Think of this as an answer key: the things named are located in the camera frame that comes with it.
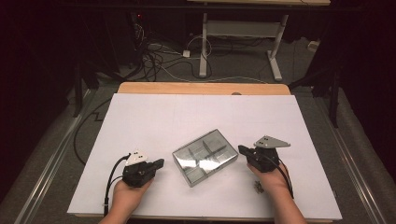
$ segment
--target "human hand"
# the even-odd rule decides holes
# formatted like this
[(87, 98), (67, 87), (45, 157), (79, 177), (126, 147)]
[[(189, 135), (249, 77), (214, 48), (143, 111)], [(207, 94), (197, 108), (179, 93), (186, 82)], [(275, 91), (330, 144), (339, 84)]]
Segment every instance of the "human hand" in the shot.
[(129, 187), (124, 181), (117, 182), (113, 190), (113, 203), (107, 216), (100, 223), (126, 223), (140, 204), (143, 195), (151, 185), (151, 179), (141, 188)]
[[(262, 173), (249, 163), (247, 164), (247, 167), (260, 179), (262, 188), (270, 194), (270, 196), (279, 192), (283, 193), (285, 191), (289, 194), (288, 184), (286, 183), (283, 175), (277, 169), (272, 172)], [(287, 173), (287, 168), (284, 164), (279, 164), (279, 167), (282, 169), (283, 173)]]

